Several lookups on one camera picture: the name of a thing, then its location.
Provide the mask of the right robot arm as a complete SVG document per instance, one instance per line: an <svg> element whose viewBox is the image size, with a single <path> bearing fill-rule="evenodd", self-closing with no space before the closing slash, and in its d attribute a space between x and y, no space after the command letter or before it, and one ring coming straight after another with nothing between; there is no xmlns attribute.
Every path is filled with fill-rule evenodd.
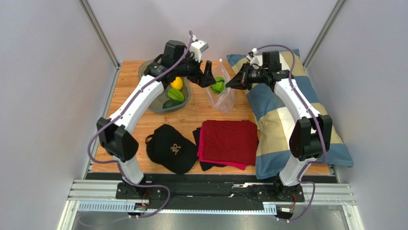
<svg viewBox="0 0 408 230"><path fill-rule="evenodd" d="M322 115L302 94L292 69L284 70L279 51L267 51L256 55L249 52L249 63L242 65L238 73L225 87L251 90L253 84L263 83L277 95L291 114L295 126L289 138L291 156L274 182L272 194L278 201L295 198L300 189L301 178L312 163L319 158L326 162L330 148L332 119Z"/></svg>

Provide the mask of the yellow lemon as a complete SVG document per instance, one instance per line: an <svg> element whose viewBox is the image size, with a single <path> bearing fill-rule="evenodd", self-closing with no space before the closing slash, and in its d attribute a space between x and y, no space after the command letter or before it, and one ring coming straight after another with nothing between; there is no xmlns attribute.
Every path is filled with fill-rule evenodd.
<svg viewBox="0 0 408 230"><path fill-rule="evenodd" d="M173 82L170 83L172 89L181 90L184 86L183 80L181 77L176 77Z"/></svg>

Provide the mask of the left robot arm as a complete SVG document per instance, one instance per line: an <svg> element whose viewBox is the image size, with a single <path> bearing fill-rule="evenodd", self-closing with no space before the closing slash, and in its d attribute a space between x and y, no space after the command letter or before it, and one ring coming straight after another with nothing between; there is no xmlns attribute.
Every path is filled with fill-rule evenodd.
<svg viewBox="0 0 408 230"><path fill-rule="evenodd" d="M122 175L121 191L140 198L153 188L142 184L145 176L136 158L138 141L132 136L136 124L152 102L162 94L176 77L186 77L190 82L204 88L215 82L212 62L207 61L201 70L202 54L208 48L204 40L191 37L186 45L181 41L169 40L162 54L146 67L139 84L125 102L109 118L101 117L97 133L102 148L112 156Z"/></svg>

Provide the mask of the green star fruit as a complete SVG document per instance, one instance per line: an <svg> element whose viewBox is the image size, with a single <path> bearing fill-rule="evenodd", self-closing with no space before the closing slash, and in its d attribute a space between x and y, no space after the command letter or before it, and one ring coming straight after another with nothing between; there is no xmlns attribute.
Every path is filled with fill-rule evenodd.
<svg viewBox="0 0 408 230"><path fill-rule="evenodd" d="M176 100L176 101L179 101L179 102L184 102L184 100L185 100L185 97L184 97L183 93L180 90L177 90L177 89L174 89L174 88L170 88L168 90L168 96L172 100Z"/></svg>

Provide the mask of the dark green avocado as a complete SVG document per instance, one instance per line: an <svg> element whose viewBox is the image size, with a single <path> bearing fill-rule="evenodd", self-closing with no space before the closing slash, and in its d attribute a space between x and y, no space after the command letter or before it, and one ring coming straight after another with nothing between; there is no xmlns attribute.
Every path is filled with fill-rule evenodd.
<svg viewBox="0 0 408 230"><path fill-rule="evenodd" d="M168 109L168 108L172 108L172 107L175 107L175 106L178 106L178 105L181 105L181 104L182 104L181 101L171 99L171 100L166 101L163 104L162 108L163 109Z"/></svg>

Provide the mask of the black folded cloth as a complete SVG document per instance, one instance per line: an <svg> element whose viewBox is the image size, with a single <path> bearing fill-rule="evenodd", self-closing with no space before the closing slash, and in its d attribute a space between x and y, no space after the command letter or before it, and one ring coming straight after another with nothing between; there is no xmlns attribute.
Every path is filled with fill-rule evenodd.
<svg viewBox="0 0 408 230"><path fill-rule="evenodd" d="M194 140L197 146L199 146L200 144L200 131L201 131L200 127L198 127L195 131L193 131L193 137L194 137ZM207 163L207 162L201 162L201 161L199 163L203 171L208 171L213 167L226 167L226 165L216 164L216 163Z"/></svg>

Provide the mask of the green watermelon toy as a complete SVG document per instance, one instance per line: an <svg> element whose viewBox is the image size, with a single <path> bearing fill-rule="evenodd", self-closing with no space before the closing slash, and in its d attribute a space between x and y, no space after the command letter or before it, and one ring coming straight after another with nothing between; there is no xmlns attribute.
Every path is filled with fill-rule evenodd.
<svg viewBox="0 0 408 230"><path fill-rule="evenodd" d="M215 94L221 94L225 87L225 79L223 77L215 77L215 83L210 86L210 89Z"/></svg>

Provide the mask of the grey plastic food tray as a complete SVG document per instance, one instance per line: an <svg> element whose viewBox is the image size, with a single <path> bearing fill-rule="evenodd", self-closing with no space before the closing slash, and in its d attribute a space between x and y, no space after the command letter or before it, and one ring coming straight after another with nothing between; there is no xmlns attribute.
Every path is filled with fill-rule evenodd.
<svg viewBox="0 0 408 230"><path fill-rule="evenodd" d="M187 103L189 102L192 93L191 93L189 81L184 77L182 77L182 80L183 80L184 86L180 91L183 93L185 100L184 102L182 102L181 105L178 105L172 108L168 108L168 109L162 108L163 104L166 101L171 100L171 98L169 98L168 96L168 90L171 88L170 83L169 83L168 85L166 85L164 91L157 98L153 100L153 102L148 106L147 109L156 114L164 114L164 113L174 112L174 111L177 111L185 107Z"/></svg>

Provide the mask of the clear zip top bag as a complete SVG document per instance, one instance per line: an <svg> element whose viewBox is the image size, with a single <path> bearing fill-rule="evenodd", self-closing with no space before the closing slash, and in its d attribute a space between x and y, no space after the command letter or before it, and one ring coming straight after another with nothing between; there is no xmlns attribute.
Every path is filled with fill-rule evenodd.
<svg viewBox="0 0 408 230"><path fill-rule="evenodd" d="M212 70L212 74L215 77L223 77L225 79L225 84L230 81L230 75L226 70L225 66L222 64L222 59ZM211 91L210 86L206 87L207 99L210 105L217 111L221 113L229 113L232 110L234 104L234 90L231 88L224 87L221 94L215 94Z"/></svg>

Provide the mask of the aluminium frame post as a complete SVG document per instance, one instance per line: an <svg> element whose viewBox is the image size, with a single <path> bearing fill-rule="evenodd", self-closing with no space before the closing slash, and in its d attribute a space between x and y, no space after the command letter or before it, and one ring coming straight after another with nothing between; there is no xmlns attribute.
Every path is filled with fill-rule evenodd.
<svg viewBox="0 0 408 230"><path fill-rule="evenodd" d="M334 7L332 8L329 16L327 17L324 25L322 26L317 38L315 39L308 55L306 56L303 66L305 69L308 69L316 56L320 46L323 44L324 40L328 36L331 28L333 27L334 23L336 22L337 18L341 14L344 6L346 5L347 0L337 0Z"/></svg>
<svg viewBox="0 0 408 230"><path fill-rule="evenodd" d="M109 41L92 9L92 6L88 0L78 0L79 4L81 5L86 17L88 18L92 28L94 29L103 49L105 50L110 62L114 66L115 69L119 69L121 64L116 57Z"/></svg>

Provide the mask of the left aluminium frame post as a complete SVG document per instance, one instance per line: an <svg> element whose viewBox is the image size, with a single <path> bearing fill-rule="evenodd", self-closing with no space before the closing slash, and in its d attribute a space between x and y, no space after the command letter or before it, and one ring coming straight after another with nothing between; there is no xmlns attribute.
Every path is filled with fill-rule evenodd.
<svg viewBox="0 0 408 230"><path fill-rule="evenodd" d="M121 64L116 57L109 41L92 9L92 6L88 0L78 0L79 4L81 5L86 17L88 18L92 28L94 29L103 49L105 50L110 62L114 66L115 69L119 69Z"/></svg>

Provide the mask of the black baseball cap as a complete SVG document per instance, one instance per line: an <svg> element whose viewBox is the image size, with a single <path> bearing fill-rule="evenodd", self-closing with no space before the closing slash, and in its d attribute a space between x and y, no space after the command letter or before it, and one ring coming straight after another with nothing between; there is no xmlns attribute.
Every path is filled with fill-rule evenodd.
<svg viewBox="0 0 408 230"><path fill-rule="evenodd" d="M185 174L198 160L198 147L174 127L163 124L145 139L149 159L175 174Z"/></svg>

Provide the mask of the right aluminium frame post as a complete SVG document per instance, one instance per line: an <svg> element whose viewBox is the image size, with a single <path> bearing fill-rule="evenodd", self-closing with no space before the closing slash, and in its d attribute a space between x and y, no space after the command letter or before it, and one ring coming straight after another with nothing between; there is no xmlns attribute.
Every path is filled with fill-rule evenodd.
<svg viewBox="0 0 408 230"><path fill-rule="evenodd" d="M327 17L324 25L322 26L317 38L315 39L308 55L306 56L303 66L305 69L308 69L316 56L320 46L323 44L324 40L328 36L331 28L333 27L334 23L336 22L337 18L341 14L344 6L346 5L347 0L337 0L334 7L332 8L329 16Z"/></svg>

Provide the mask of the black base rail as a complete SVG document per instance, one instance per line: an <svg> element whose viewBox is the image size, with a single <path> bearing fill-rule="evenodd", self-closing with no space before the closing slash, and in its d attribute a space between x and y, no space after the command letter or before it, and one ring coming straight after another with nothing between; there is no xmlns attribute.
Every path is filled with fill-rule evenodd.
<svg viewBox="0 0 408 230"><path fill-rule="evenodd" d="M111 198L144 200L150 208L165 205L165 209L200 211L261 211L267 202L291 205L305 202L312 182L327 185L335 182L333 176L306 176L303 184L283 188L278 177L258 180L245 174L185 174L146 173L138 188L122 179L119 173L95 172L87 180L113 182Z"/></svg>

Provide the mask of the dark red folded cloth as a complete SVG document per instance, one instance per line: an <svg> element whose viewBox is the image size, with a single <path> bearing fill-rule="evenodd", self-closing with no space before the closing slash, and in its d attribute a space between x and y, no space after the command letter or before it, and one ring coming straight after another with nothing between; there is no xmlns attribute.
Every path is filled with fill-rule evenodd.
<svg viewBox="0 0 408 230"><path fill-rule="evenodd" d="M255 165L257 126L249 120L207 120L201 126L200 159L245 169Z"/></svg>

